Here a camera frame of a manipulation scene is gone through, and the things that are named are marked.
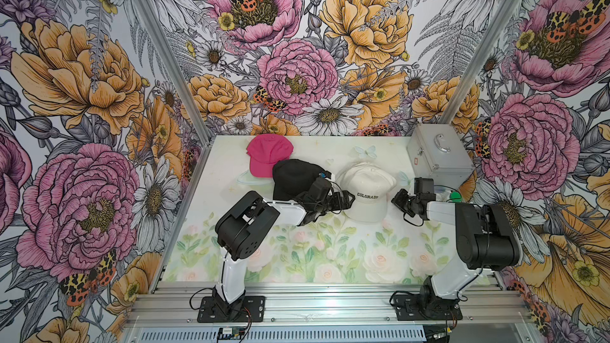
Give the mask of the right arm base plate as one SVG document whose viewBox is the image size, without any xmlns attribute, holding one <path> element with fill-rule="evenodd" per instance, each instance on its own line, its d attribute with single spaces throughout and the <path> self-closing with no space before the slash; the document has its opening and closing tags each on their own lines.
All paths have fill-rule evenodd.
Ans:
<svg viewBox="0 0 610 343">
<path fill-rule="evenodd" d="M 389 300 L 399 321 L 462 321 L 463 315 L 456 299 L 441 299 L 433 295 L 392 295 Z"/>
</svg>

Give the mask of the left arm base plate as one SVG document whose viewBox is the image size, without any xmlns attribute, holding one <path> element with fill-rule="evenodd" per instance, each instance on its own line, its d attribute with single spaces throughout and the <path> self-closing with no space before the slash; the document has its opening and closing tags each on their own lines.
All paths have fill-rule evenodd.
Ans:
<svg viewBox="0 0 610 343">
<path fill-rule="evenodd" d="M 229 304 L 220 296 L 206 296 L 202 299 L 197 315 L 198 323 L 263 322 L 265 314 L 264 296 L 244 295 Z"/>
</svg>

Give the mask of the white Colorado cap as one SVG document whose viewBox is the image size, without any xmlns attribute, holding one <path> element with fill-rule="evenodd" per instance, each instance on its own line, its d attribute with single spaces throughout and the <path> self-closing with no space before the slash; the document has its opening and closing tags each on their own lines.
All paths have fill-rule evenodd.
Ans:
<svg viewBox="0 0 610 343">
<path fill-rule="evenodd" d="M 378 223 L 388 212 L 388 194 L 397 185 L 396 179 L 382 168 L 362 162 L 347 168 L 338 184 L 354 195 L 346 216 L 355 222 Z"/>
</svg>

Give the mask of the pink cap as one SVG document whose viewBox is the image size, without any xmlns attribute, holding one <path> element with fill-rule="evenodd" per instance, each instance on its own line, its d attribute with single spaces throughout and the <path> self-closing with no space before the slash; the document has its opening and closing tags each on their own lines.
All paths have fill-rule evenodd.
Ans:
<svg viewBox="0 0 610 343">
<path fill-rule="evenodd" d="M 284 136 L 272 133 L 257 135 L 246 148 L 250 158 L 249 171 L 257 178 L 272 178 L 275 164 L 289 159 L 293 151 L 293 144 Z"/>
</svg>

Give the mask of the black cap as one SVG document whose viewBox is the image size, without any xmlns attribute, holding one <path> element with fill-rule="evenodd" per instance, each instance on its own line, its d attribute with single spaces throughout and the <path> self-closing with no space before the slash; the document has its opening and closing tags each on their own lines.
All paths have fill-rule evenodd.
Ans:
<svg viewBox="0 0 610 343">
<path fill-rule="evenodd" d="M 281 160 L 273 167 L 273 199 L 287 201 L 308 192 L 319 177 L 332 177 L 332 173 L 319 165 L 303 160 Z"/>
</svg>

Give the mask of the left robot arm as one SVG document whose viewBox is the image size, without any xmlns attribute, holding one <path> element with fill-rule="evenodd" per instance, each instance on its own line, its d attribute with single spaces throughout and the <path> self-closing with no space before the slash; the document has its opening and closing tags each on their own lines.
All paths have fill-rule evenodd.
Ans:
<svg viewBox="0 0 610 343">
<path fill-rule="evenodd" d="M 327 213 L 340 213 L 353 206 L 355 195 L 319 176 L 311 187 L 294 199 L 272 200 L 256 191 L 247 192 L 217 222 L 214 231 L 222 251 L 221 279 L 212 290 L 212 311 L 235 321 L 252 318 L 246 305 L 247 262 L 275 225 L 303 226 Z"/>
</svg>

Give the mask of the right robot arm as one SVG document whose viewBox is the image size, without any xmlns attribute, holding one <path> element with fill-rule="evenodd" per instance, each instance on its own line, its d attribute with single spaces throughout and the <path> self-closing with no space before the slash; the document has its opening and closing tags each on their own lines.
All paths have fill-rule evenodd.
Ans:
<svg viewBox="0 0 610 343">
<path fill-rule="evenodd" d="M 432 179 L 415 179 L 414 189 L 413 195 L 401 189 L 392 204 L 405 216 L 454 226 L 456 255 L 417 294 L 396 291 L 389 304 L 400 321 L 459 321 L 462 293 L 480 276 L 517 264 L 520 243 L 502 206 L 438 201 Z"/>
</svg>

